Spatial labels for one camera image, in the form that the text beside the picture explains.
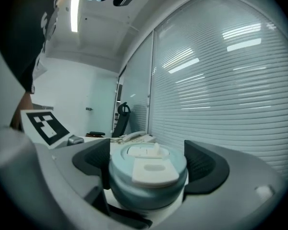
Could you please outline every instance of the horizontal blinds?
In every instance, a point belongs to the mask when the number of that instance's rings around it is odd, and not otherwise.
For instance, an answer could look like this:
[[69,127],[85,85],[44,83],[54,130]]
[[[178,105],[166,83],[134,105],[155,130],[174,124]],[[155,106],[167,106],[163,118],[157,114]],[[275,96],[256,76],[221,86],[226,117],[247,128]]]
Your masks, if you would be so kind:
[[237,0],[192,0],[155,31],[150,133],[256,155],[288,178],[288,43]]
[[145,131],[147,96],[151,69],[152,34],[150,34],[127,63],[120,102],[131,109],[126,134]]

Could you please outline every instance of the ceiling light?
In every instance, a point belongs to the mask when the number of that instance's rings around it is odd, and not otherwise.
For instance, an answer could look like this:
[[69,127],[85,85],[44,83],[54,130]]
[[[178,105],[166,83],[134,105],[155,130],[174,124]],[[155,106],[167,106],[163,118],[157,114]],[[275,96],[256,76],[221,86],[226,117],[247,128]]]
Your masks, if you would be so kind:
[[78,32],[78,9],[79,9],[79,0],[72,0],[71,3],[71,26],[72,32]]
[[193,60],[190,60],[190,61],[188,61],[188,62],[186,62],[186,63],[184,63],[184,64],[182,64],[182,65],[180,65],[180,66],[178,66],[178,67],[175,67],[174,69],[172,69],[172,70],[169,70],[168,72],[169,73],[174,73],[174,72],[176,72],[176,71],[179,71],[179,70],[181,70],[181,69],[184,69],[184,68],[186,68],[186,67],[189,67],[189,66],[191,66],[191,65],[193,65],[193,64],[195,64],[195,63],[197,63],[197,62],[199,62],[200,60],[198,59],[198,58],[195,58],[195,59],[193,59]]
[[247,26],[243,26],[243,27],[223,33],[223,38],[228,39],[231,37],[236,37],[236,36],[247,34],[247,33],[258,32],[260,31],[260,29],[261,29],[260,23],[247,25]]
[[261,44],[261,38],[257,38],[257,39],[253,39],[253,40],[249,40],[249,41],[245,41],[242,43],[238,43],[238,44],[234,44],[231,46],[227,47],[227,51],[233,51],[236,49],[240,49],[240,48],[245,48],[245,47],[250,47],[250,46],[254,46],[254,45],[258,45]]

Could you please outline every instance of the telephone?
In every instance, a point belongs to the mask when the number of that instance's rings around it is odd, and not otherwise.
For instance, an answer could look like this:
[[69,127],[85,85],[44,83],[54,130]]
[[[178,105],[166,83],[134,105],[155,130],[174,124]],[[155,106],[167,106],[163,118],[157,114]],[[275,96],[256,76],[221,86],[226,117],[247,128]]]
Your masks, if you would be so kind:
[[138,142],[156,142],[156,138],[154,136],[151,136],[147,134],[145,131],[138,131],[131,133],[129,135],[126,135],[122,138],[123,142],[130,142],[130,143],[138,143]]

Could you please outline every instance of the office chair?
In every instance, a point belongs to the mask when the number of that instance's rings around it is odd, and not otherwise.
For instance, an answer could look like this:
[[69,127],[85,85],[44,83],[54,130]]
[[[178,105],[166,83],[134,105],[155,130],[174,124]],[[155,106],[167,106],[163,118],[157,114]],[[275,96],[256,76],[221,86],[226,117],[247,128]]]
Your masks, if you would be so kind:
[[[118,113],[119,113],[119,119],[117,121],[117,124],[116,124],[116,127],[114,129],[114,132],[112,134],[112,137],[113,138],[117,138],[117,137],[120,137],[124,134],[125,132],[125,129],[126,129],[126,126],[128,124],[128,120],[129,120],[129,116],[130,116],[130,113],[131,113],[131,110],[129,108],[129,106],[127,105],[127,102],[124,102],[123,104],[121,104],[119,107],[118,107]],[[102,137],[104,136],[105,133],[102,133],[102,132],[90,132],[88,134],[88,136],[90,137]]]

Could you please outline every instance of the white wall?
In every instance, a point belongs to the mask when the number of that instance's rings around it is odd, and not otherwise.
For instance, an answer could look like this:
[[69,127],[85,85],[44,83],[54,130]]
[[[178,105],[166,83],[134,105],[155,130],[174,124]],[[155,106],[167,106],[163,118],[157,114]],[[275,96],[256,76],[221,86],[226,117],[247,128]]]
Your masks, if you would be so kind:
[[53,106],[55,116],[75,135],[99,131],[110,136],[118,74],[62,59],[45,58],[42,64],[48,70],[35,80],[32,102]]

